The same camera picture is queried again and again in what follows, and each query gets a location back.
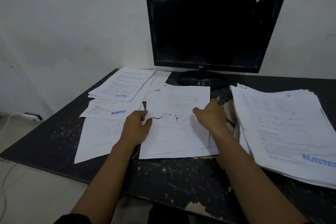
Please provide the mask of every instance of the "desk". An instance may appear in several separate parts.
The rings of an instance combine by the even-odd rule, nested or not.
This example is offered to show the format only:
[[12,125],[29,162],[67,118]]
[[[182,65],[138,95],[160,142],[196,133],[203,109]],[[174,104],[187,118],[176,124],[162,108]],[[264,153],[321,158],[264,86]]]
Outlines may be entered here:
[[[56,114],[0,154],[1,158],[44,170],[89,184],[107,155],[73,164],[87,108],[88,92],[101,85],[117,69],[85,91]],[[173,72],[168,84],[177,85]],[[229,82],[238,82],[256,90],[276,92],[308,89],[317,94],[330,122],[336,128],[336,80],[281,78],[250,75],[227,75]],[[229,88],[211,91],[211,97],[227,101]],[[228,177],[215,159],[144,159],[139,160],[136,147],[130,160],[122,192],[151,202],[188,209],[229,223],[246,223],[246,219],[231,190]],[[305,184],[285,176],[265,171],[275,185],[308,218],[317,223],[334,223],[336,190]]]

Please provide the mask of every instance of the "right hand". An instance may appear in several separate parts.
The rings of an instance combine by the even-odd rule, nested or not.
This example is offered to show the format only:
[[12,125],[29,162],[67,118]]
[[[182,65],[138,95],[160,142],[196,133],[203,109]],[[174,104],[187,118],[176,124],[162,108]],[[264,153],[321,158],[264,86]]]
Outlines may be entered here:
[[210,133],[227,129],[224,107],[218,104],[218,100],[215,98],[211,99],[203,110],[195,107],[192,112],[195,114],[198,122],[208,129]]

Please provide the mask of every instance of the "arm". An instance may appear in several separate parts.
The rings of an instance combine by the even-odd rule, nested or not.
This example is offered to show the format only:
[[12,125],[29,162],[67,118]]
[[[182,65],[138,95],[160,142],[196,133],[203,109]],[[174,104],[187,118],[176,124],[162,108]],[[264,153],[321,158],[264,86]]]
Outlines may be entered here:
[[204,110],[194,108],[193,113],[212,135],[231,186],[249,223],[308,222],[229,132],[224,108],[216,99],[212,99]]
[[124,123],[120,140],[113,146],[104,165],[78,200],[71,213],[86,215],[92,224],[111,223],[121,187],[135,146],[148,135],[152,119],[141,119],[147,111],[134,111]]

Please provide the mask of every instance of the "tiled floor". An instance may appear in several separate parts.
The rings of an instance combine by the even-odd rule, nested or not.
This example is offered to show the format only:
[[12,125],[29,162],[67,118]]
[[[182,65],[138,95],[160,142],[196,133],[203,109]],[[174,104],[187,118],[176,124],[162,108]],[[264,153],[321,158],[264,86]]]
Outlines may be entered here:
[[[6,122],[7,117],[0,115],[0,136]],[[12,116],[0,138],[0,152],[37,125],[36,122]],[[2,184],[0,217],[4,213],[1,223],[8,224],[53,223],[61,215],[70,212],[87,187],[80,182],[0,159],[0,186]],[[145,201],[123,196],[119,200],[112,223],[147,223],[151,207]],[[204,223],[194,216],[189,219],[191,224]]]

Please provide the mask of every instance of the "monitor stand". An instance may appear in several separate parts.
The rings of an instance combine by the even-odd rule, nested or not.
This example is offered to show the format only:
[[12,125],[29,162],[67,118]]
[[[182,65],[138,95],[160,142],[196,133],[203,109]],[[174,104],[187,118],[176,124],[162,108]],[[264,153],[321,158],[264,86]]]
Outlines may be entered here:
[[206,69],[182,72],[176,81],[183,86],[210,86],[212,90],[220,89],[229,84],[223,74],[207,71]]

